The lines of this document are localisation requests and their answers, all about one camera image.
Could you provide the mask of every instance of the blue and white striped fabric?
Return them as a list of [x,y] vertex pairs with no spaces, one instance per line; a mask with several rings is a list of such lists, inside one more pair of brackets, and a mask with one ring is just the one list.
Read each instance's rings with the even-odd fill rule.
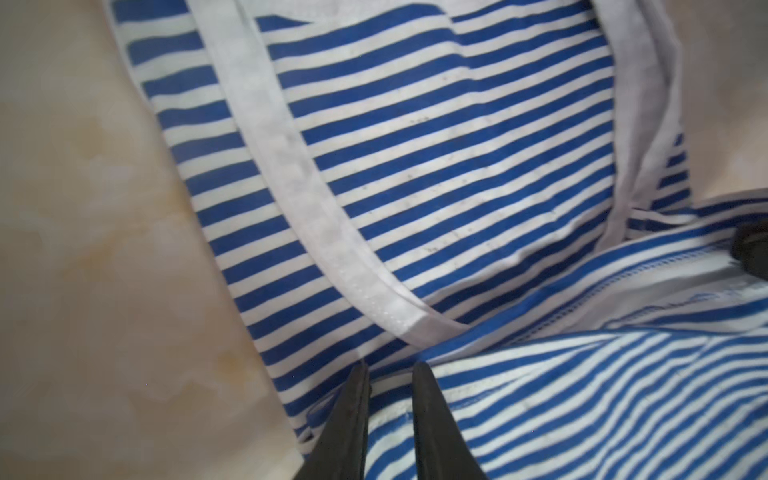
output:
[[367,476],[413,478],[426,360],[492,478],[763,471],[768,289],[727,244],[768,191],[691,204],[640,3],[108,2],[303,452],[363,359]]

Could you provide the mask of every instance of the marble surface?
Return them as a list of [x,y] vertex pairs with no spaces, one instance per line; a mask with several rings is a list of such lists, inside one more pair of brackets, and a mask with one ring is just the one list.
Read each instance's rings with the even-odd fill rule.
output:
[[[696,196],[768,186],[768,3],[670,0]],[[301,463],[98,0],[0,4],[0,478]]]

